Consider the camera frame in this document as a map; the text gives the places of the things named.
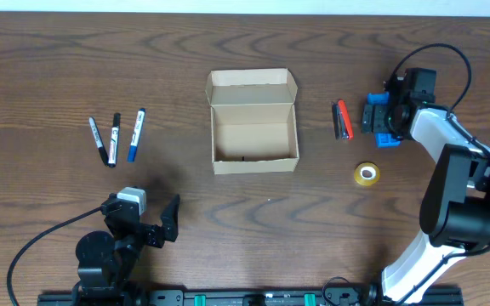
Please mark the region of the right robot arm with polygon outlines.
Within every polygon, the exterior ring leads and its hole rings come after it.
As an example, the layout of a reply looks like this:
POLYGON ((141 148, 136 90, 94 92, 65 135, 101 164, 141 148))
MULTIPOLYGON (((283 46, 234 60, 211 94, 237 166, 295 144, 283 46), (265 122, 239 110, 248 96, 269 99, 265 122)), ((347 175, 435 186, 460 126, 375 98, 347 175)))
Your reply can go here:
POLYGON ((362 292, 360 305, 421 303, 452 265, 490 252, 490 148, 469 133, 453 111, 436 103, 433 71, 391 77, 387 101, 367 104, 367 131, 376 116, 398 139, 422 145, 436 164, 419 212, 419 232, 403 254, 362 292))

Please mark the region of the yellow tape roll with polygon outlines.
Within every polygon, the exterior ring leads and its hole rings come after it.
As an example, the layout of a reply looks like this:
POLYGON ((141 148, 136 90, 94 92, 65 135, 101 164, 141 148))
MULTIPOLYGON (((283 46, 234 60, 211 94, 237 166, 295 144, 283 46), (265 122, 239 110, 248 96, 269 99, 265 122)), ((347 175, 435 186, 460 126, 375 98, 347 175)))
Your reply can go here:
POLYGON ((377 165, 371 162, 359 164, 354 172, 354 180, 361 186, 372 186, 380 179, 380 171, 377 165))

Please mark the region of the red black stapler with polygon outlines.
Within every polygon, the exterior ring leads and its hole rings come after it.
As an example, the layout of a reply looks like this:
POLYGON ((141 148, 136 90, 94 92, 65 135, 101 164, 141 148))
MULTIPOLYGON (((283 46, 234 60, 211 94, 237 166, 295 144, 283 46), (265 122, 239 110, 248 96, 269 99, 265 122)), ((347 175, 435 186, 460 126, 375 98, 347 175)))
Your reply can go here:
POLYGON ((354 139, 354 132, 345 102, 339 99, 332 103, 331 112, 336 139, 354 139))

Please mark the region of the blue white whiteboard marker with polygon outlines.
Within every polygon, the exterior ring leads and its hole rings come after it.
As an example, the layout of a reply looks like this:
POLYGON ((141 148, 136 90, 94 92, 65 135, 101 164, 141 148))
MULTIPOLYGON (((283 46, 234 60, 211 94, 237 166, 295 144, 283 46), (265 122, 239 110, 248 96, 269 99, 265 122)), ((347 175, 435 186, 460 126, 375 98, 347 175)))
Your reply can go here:
POLYGON ((145 108, 141 108, 138 110, 136 121, 134 124, 134 132, 128 150, 127 162, 132 163, 135 161, 135 157, 137 155, 137 150, 140 143, 142 128, 145 121, 145 114, 146 114, 145 108))

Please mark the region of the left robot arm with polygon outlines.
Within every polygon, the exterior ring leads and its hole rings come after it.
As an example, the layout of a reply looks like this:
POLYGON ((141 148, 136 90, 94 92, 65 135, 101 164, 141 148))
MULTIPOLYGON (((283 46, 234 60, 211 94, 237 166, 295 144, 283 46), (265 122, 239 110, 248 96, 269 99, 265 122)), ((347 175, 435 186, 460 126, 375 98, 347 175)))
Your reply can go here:
POLYGON ((131 195, 131 189, 109 195, 100 210, 105 231, 85 235, 76 246, 81 299, 91 304, 147 304, 146 292, 129 280, 144 247, 163 247, 176 241, 180 196, 163 210, 160 225, 143 224, 144 191, 131 195))

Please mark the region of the blue plastic block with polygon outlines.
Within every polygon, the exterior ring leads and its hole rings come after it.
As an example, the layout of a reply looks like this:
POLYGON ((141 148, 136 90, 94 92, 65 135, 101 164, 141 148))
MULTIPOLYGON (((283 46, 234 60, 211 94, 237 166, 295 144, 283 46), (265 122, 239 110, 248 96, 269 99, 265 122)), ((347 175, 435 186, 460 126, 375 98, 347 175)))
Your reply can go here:
MULTIPOLYGON (((388 105, 390 94, 384 93, 369 93, 367 95, 368 105, 388 105)), ((379 148, 397 147, 401 144, 400 140, 395 139, 390 133, 375 133, 376 145, 379 148)))

